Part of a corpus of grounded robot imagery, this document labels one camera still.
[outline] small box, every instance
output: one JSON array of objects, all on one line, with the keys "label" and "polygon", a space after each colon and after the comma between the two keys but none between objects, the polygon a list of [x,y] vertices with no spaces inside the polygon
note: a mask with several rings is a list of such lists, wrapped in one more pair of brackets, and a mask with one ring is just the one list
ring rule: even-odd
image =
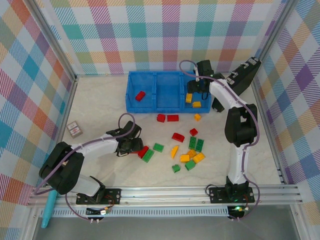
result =
[{"label": "small box", "polygon": [[71,122],[70,124],[68,124],[66,126],[66,128],[68,129],[68,131],[73,139],[80,136],[83,133],[81,128],[79,127],[77,121]]}]

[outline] plaid wall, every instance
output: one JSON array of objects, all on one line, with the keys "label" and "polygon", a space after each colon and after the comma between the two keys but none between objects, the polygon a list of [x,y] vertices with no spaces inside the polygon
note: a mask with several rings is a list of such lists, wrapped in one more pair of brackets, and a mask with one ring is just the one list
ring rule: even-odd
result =
[{"label": "plaid wall", "polygon": [[37,0],[79,74],[177,70],[210,59],[234,70],[268,35],[286,0]]},{"label": "plaid wall", "polygon": [[289,183],[320,239],[320,0],[300,0],[255,80]]},{"label": "plaid wall", "polygon": [[255,53],[256,57],[260,56],[260,53],[262,52],[262,50],[264,49],[264,47],[266,46],[266,43],[270,37],[270,34],[272,33],[272,31],[275,29],[276,27],[276,23],[278,18],[280,17],[281,13],[283,12],[283,10],[285,9],[286,3],[288,2],[288,0],[281,0],[281,3],[279,4],[273,18],[272,21],[270,22],[266,32],[264,33],[264,36],[260,42],[259,48]]},{"label": "plaid wall", "polygon": [[70,87],[24,2],[0,0],[0,240],[18,238]]}]

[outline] blue marker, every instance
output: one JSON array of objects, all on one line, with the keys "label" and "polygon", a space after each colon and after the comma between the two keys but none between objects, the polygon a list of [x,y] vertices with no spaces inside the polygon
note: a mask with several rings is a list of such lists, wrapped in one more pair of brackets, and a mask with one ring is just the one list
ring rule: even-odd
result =
[{"label": "blue marker", "polygon": [[49,223],[49,220],[52,215],[52,211],[54,210],[57,194],[58,192],[56,190],[52,190],[49,192],[48,199],[46,201],[43,216],[42,216],[41,228],[43,229],[45,229]]}]

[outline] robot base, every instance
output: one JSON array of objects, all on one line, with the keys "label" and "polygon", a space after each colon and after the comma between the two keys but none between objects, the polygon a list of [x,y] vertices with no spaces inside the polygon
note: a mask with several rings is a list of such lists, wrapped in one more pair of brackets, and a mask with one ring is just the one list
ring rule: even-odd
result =
[{"label": "robot base", "polygon": [[247,181],[241,184],[232,184],[228,177],[224,187],[210,187],[209,195],[210,203],[212,204],[246,204],[255,202],[252,187],[249,187]]},{"label": "robot base", "polygon": [[76,196],[76,205],[119,205],[121,199],[121,189],[105,188],[102,198],[99,202],[97,202],[93,197],[87,196],[83,193],[78,193]]}]

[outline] blue plastic bin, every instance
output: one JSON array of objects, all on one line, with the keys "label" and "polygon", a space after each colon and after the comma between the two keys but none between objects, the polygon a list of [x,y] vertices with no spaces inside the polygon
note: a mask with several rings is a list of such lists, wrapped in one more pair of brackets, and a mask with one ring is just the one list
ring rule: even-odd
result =
[{"label": "blue plastic bin", "polygon": [[[210,94],[206,100],[201,99],[200,93],[192,94],[192,102],[200,101],[200,108],[185,102],[187,83],[194,79],[180,71],[131,71],[125,94],[126,110],[128,113],[208,113]],[[135,97],[140,91],[145,92],[145,97],[137,101]]]}]

